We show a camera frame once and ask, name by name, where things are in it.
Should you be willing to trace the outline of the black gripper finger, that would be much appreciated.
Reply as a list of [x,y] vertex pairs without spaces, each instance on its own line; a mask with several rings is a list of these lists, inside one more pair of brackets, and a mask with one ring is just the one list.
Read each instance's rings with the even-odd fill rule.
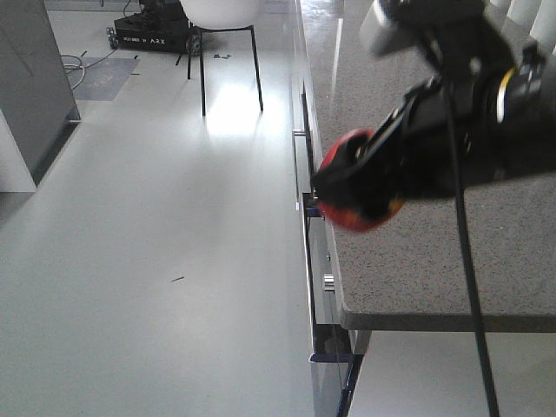
[[404,206],[406,151],[393,139],[341,138],[311,183],[329,220],[388,220]]

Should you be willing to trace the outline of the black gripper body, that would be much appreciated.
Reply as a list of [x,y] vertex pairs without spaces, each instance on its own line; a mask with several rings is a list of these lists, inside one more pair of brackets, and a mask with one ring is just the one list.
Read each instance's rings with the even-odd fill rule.
[[436,200],[506,177],[495,132],[499,79],[421,85],[355,152],[360,200]]

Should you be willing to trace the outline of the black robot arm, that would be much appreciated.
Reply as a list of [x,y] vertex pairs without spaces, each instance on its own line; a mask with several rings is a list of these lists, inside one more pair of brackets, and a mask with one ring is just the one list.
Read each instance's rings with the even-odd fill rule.
[[528,44],[520,62],[481,1],[375,1],[361,26],[372,56],[420,50],[434,75],[377,129],[357,129],[312,177],[333,222],[377,224],[404,202],[555,169],[555,60]]

